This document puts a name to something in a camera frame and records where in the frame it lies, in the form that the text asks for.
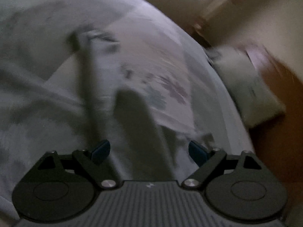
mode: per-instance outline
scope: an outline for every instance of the metal screw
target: metal screw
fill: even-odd
[[[105,189],[111,189],[111,188],[114,188],[116,187],[116,182],[114,180],[104,180],[102,181],[101,183],[101,186]]]
[[[187,186],[187,187],[197,187],[200,185],[200,182],[197,181],[196,179],[186,179],[184,181],[184,184]]]

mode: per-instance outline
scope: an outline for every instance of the bed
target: bed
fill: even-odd
[[[183,180],[196,140],[253,147],[204,49],[144,0],[0,0],[0,211],[45,151],[111,142],[109,173]],[[79,53],[70,36],[89,38]]]

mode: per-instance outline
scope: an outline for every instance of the white bedsheet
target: white bedsheet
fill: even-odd
[[[0,211],[17,218],[16,183],[45,151],[108,139],[121,179],[183,180],[196,170],[190,140],[253,150],[203,48],[143,0],[0,0]],[[90,40],[81,62],[69,35]]]

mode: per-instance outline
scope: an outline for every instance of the wooden furniture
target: wooden furniture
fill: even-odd
[[[241,47],[272,92],[286,105],[286,114],[250,130],[257,156],[283,182],[289,207],[303,202],[303,84],[263,46]]]

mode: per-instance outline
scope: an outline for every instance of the crumpled sheet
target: crumpled sheet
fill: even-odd
[[[203,48],[143,0],[0,0],[0,7],[5,214],[18,218],[12,190],[45,151],[69,154],[108,139],[108,173],[182,181],[197,168],[187,152],[192,139],[232,154],[253,150]]]

